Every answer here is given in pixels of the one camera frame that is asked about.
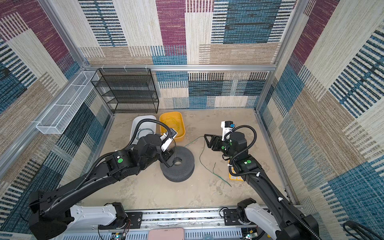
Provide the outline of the grey perforated cable spool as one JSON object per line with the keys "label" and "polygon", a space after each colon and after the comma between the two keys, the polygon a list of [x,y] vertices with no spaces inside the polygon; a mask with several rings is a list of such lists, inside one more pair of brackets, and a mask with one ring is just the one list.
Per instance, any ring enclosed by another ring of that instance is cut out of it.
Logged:
{"label": "grey perforated cable spool", "polygon": [[195,169],[193,153],[185,147],[173,147],[168,150],[168,153],[169,158],[165,159],[170,167],[160,163],[165,178],[171,182],[180,183],[191,177]]}

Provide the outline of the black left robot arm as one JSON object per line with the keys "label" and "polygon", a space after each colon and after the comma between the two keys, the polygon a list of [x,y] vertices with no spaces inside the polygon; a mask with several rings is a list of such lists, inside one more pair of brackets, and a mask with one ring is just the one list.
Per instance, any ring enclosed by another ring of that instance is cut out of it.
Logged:
{"label": "black left robot arm", "polygon": [[[160,134],[148,134],[134,143],[143,123],[154,123],[166,129]],[[35,191],[29,195],[29,230],[38,240],[49,240],[62,234],[70,224],[75,223],[70,209],[79,201],[98,190],[119,182],[126,177],[138,175],[152,163],[160,161],[169,167],[172,152],[168,146],[177,136],[177,131],[166,124],[143,119],[137,123],[130,142],[121,150],[99,157],[83,176],[50,192]]]}

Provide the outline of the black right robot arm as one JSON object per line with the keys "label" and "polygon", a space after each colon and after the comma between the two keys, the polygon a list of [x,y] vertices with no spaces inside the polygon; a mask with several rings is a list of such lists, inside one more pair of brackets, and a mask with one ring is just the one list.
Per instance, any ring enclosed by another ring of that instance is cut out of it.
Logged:
{"label": "black right robot arm", "polygon": [[204,135],[207,147],[221,152],[228,162],[229,174],[241,177],[267,206],[264,210],[252,199],[239,202],[237,212],[240,222],[256,224],[273,240],[320,239],[317,220],[297,209],[272,183],[261,164],[249,154],[258,137],[256,130],[249,125],[236,127],[231,121],[223,124],[221,136]]}

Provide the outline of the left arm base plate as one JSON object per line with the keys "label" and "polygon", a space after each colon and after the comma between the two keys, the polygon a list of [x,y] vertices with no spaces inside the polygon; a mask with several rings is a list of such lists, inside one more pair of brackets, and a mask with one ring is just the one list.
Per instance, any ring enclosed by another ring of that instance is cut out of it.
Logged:
{"label": "left arm base plate", "polygon": [[99,225],[100,230],[128,230],[139,229],[141,227],[143,212],[126,212],[117,215],[117,218],[109,225]]}

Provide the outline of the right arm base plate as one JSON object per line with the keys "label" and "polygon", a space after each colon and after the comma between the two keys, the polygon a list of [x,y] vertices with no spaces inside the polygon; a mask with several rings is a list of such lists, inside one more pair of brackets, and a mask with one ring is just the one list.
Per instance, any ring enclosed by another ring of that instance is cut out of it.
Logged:
{"label": "right arm base plate", "polygon": [[256,226],[253,222],[241,220],[236,209],[224,207],[219,210],[219,215],[224,219],[225,226]]}

